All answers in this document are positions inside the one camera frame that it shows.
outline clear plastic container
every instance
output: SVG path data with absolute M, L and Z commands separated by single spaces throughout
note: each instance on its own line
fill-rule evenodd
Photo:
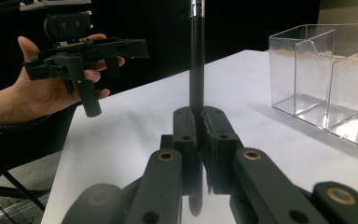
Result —
M 358 145 L 358 24 L 269 37 L 272 106 Z

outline white table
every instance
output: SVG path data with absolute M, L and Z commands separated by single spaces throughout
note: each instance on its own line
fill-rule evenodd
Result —
M 69 130 L 43 224 L 61 223 L 84 189 L 124 188 L 142 176 L 172 113 L 188 106 L 188 72 L 101 100 L 103 113 L 87 118 L 79 107 Z M 358 147 L 272 108 L 269 54 L 245 50 L 205 66 L 205 105 L 223 110 L 246 147 L 265 151 L 292 182 L 312 191 L 337 181 L 358 190 Z M 235 223 L 228 196 L 208 195 L 192 217 L 184 197 L 182 223 Z

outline finger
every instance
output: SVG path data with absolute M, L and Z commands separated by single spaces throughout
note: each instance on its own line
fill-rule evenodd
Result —
M 24 36 L 19 36 L 18 42 L 22 54 L 24 55 L 24 61 L 28 61 L 31 55 L 39 52 L 39 48 L 34 44 L 34 42 Z
M 104 35 L 104 34 L 89 35 L 89 37 L 87 37 L 87 39 L 90 39 L 90 40 L 106 39 L 106 35 Z
M 99 100 L 102 100 L 102 99 L 108 97 L 109 94 L 110 94 L 110 90 L 108 90 L 108 89 L 103 89 L 101 91 L 97 91 L 97 97 Z
M 117 63 L 118 66 L 122 66 L 125 63 L 125 59 L 122 57 L 117 57 Z M 106 69 L 106 62 L 105 60 L 99 60 L 97 63 L 93 64 L 92 66 L 89 67 L 90 69 L 94 69 L 94 70 L 105 70 Z
M 91 80 L 94 83 L 101 79 L 101 73 L 98 72 L 97 70 L 92 70 L 92 69 L 85 70 L 84 75 L 86 79 Z

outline person's thumb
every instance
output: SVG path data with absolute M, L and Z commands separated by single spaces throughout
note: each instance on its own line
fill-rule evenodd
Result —
M 31 55 L 39 52 L 39 48 L 28 38 L 19 36 L 18 41 L 22 54 L 24 55 L 24 61 L 28 61 Z

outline cable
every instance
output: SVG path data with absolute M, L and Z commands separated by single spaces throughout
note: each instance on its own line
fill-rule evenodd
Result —
M 0 133 L 17 133 L 24 132 L 30 129 L 33 129 L 36 126 L 44 123 L 49 119 L 49 116 L 44 116 L 39 119 L 33 119 L 31 121 L 22 123 L 22 124 L 14 124 L 14 125 L 0 125 Z

